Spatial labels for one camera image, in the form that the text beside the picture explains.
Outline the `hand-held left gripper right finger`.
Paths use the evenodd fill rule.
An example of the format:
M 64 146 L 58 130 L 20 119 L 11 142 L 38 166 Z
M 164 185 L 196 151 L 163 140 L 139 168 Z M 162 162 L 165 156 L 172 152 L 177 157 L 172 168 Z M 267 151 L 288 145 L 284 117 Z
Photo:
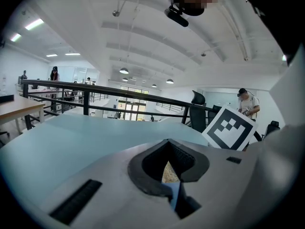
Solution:
M 191 215 L 170 225 L 171 229 L 233 229 L 237 205 L 250 181 L 258 158 L 255 145 L 244 151 L 233 151 L 180 141 L 210 162 L 206 173 L 196 182 L 185 183 L 188 196 L 201 207 Z

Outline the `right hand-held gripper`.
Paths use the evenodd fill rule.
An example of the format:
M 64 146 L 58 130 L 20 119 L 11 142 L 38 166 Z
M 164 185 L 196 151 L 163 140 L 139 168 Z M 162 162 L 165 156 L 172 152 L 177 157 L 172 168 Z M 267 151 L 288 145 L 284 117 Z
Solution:
M 224 105 L 202 135 L 214 148 L 242 151 L 257 128 L 255 121 Z

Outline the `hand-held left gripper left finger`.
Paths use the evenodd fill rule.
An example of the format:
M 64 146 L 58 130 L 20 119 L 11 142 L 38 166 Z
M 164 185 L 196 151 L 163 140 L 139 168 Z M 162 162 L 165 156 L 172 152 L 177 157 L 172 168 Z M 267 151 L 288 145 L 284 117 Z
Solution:
M 128 164 L 137 154 L 158 144 L 141 144 L 103 156 L 62 181 L 41 203 L 51 214 L 87 180 L 102 183 L 72 220 L 73 229 L 169 229 L 180 222 L 168 198 L 139 190 L 128 175 Z

